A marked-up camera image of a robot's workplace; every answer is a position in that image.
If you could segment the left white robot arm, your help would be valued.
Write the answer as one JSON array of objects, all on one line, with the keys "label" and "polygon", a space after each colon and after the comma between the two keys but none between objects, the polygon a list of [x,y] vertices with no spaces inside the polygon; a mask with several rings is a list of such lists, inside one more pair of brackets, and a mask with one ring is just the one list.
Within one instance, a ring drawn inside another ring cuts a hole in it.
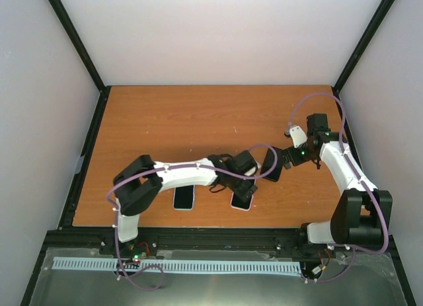
[{"label": "left white robot arm", "polygon": [[236,156],[210,155],[182,163],[153,161],[150,155],[138,157],[113,179],[118,210],[115,248],[125,255],[136,250],[140,214],[158,194],[186,186],[222,186],[242,200],[248,200],[256,186],[247,182],[254,180],[259,168],[260,164],[249,151]]}]

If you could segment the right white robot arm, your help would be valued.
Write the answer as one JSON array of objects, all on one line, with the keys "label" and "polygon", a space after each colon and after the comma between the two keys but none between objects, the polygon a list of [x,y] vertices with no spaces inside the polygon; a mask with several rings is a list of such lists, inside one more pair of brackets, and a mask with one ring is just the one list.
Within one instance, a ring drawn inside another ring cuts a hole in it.
[{"label": "right white robot arm", "polygon": [[325,165],[340,192],[329,221],[306,223],[303,228],[313,244],[366,247],[389,243],[388,226],[393,197],[364,174],[343,135],[332,131],[326,114],[307,117],[307,128],[290,124],[285,132],[293,145],[284,149],[286,168],[308,161]]}]

